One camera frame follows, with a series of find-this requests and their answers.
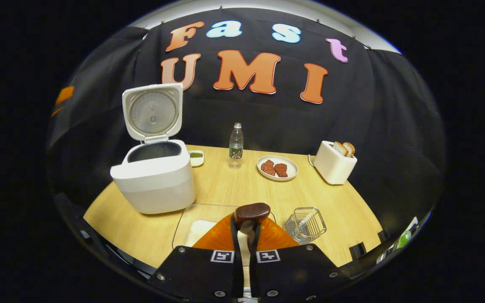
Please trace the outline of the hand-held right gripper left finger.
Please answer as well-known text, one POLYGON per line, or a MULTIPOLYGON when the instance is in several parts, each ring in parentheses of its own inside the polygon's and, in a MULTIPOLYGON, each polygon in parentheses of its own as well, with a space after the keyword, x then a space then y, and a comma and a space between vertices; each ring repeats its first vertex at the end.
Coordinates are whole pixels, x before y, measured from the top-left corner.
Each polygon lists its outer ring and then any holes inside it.
POLYGON ((186 301, 236 301, 243 296, 243 264, 234 215, 216 223, 193 246, 179 245, 148 285, 186 301))

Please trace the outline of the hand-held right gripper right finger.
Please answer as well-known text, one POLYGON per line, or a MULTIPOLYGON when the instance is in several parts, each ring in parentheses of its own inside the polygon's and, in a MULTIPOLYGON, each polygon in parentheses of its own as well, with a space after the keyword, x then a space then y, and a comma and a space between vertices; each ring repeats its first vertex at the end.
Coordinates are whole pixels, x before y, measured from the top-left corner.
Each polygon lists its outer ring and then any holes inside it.
POLYGON ((250 289, 261 302, 318 302, 350 283, 317 245, 300 245, 271 219, 254 232, 250 289))

